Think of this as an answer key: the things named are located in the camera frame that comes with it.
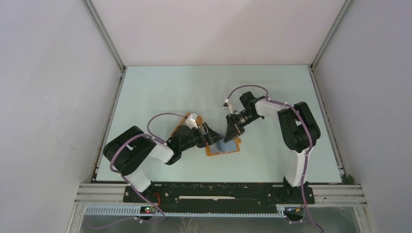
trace gray wall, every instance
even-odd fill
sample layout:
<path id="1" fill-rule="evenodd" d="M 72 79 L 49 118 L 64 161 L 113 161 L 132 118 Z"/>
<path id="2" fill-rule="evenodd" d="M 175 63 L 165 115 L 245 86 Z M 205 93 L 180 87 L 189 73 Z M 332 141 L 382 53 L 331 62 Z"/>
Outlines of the gray wall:
<path id="1" fill-rule="evenodd" d="M 412 221 L 412 1 L 356 0 L 316 69 L 379 232 Z"/>
<path id="2" fill-rule="evenodd" d="M 80 0 L 2 0 L 0 32 L 0 231 L 63 232 L 120 71 Z"/>

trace white wall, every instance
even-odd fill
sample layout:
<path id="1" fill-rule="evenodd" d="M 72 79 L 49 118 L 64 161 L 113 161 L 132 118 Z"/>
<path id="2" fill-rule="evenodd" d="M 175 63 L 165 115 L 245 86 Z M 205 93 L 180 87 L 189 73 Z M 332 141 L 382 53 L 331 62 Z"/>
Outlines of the white wall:
<path id="1" fill-rule="evenodd" d="M 132 65 L 310 64 L 344 0 L 94 0 Z"/>
<path id="2" fill-rule="evenodd" d="M 3 0 L 0 31 L 0 231 L 63 232 L 120 71 L 80 0 Z"/>
<path id="3" fill-rule="evenodd" d="M 412 1 L 355 1 L 316 69 L 379 232 L 412 221 Z"/>

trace white table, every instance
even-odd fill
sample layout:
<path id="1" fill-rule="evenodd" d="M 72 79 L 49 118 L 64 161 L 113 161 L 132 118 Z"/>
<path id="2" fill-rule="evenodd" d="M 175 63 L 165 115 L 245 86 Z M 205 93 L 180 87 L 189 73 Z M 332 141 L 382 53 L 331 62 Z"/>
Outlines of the white table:
<path id="1" fill-rule="evenodd" d="M 227 95 L 235 87 L 258 84 L 269 90 L 274 100 L 295 104 L 308 103 L 321 130 L 321 138 L 313 149 L 308 180 L 313 183 L 339 183 L 341 178 L 331 143 L 312 85 L 307 66 L 163 66 L 128 67 L 107 142 L 136 125 L 146 133 L 149 119 L 162 112 L 185 114 L 196 112 L 209 127 L 225 133 L 222 109 Z M 239 97 L 258 88 L 243 88 L 234 93 L 231 103 L 243 107 Z M 181 119 L 161 116 L 151 123 L 151 131 L 167 139 Z M 245 127 L 240 152 L 206 156 L 205 149 L 191 148 L 172 166 L 147 158 L 142 166 L 152 181 L 164 182 L 282 182 L 292 152 L 285 146 L 277 118 L 258 119 Z M 122 181 L 109 169 L 103 157 L 97 181 Z"/>

